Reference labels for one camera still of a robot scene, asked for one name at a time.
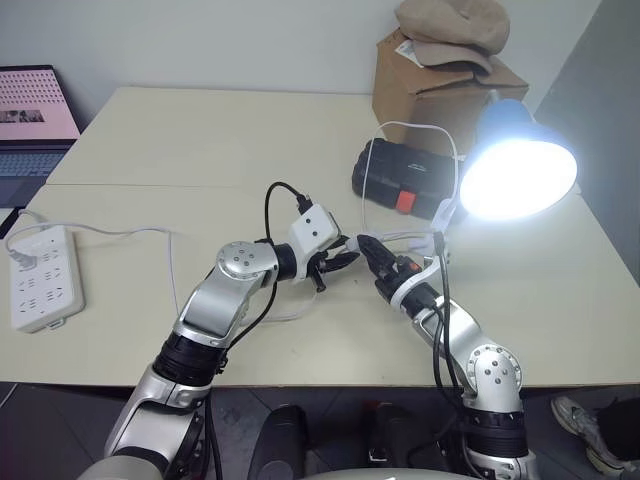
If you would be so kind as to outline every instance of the black device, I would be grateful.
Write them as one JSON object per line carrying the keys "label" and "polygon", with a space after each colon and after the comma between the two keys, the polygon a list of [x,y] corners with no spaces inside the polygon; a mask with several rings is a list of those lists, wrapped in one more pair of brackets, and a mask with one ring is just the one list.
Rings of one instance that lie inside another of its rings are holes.
{"label": "black device", "polygon": [[[371,141],[358,157],[351,186],[362,196]],[[366,198],[385,207],[422,218],[432,218],[438,205],[451,196],[453,159],[382,138],[373,140],[367,173]]]}

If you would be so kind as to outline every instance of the shoe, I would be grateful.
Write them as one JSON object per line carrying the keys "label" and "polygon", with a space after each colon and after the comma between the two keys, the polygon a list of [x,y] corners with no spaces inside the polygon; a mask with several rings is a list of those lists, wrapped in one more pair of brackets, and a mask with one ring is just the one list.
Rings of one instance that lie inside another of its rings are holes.
{"label": "shoe", "polygon": [[609,451],[595,417],[580,404],[567,397],[557,397],[551,400],[551,411],[562,428],[585,441],[587,458],[600,473],[619,477],[625,470],[634,470],[630,462],[618,460]]}

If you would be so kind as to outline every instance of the laptop keyboard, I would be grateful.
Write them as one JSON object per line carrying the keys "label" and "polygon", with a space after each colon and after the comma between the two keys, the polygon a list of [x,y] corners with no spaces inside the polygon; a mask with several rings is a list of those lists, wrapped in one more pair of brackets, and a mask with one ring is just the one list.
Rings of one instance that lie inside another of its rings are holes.
{"label": "laptop keyboard", "polygon": [[0,177],[46,177],[65,152],[0,152]]}

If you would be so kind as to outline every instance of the power strip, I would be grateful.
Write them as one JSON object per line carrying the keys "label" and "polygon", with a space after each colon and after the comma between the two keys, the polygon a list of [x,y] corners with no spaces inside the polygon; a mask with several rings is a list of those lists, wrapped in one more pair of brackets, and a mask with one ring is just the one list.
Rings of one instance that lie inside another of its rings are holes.
{"label": "power strip", "polygon": [[69,230],[50,227],[16,240],[11,248],[37,257],[35,267],[29,269],[10,260],[13,328],[27,333],[54,328],[84,308],[78,258]]}

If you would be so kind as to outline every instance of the laptop screen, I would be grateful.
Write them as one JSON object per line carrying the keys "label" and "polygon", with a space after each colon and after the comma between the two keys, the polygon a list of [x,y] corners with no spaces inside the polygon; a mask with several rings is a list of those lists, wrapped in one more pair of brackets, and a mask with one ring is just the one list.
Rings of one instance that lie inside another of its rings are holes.
{"label": "laptop screen", "polygon": [[79,136],[52,67],[0,67],[0,141]]}

